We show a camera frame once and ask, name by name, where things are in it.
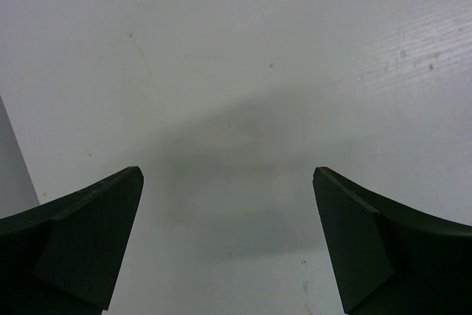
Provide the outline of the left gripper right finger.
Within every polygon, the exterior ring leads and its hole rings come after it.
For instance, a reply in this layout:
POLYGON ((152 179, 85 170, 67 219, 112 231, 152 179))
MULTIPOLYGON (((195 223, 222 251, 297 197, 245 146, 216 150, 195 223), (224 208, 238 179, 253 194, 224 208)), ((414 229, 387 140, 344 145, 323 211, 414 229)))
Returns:
POLYGON ((345 314, 470 314, 471 227, 407 207, 328 167, 316 205, 345 314))

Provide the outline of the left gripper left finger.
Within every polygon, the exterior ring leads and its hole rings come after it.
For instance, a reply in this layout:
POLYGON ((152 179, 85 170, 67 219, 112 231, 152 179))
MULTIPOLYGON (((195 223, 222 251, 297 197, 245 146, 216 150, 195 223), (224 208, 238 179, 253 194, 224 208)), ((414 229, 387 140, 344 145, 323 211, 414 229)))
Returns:
POLYGON ((2 314, 108 310, 144 186, 137 166, 1 220, 2 314))

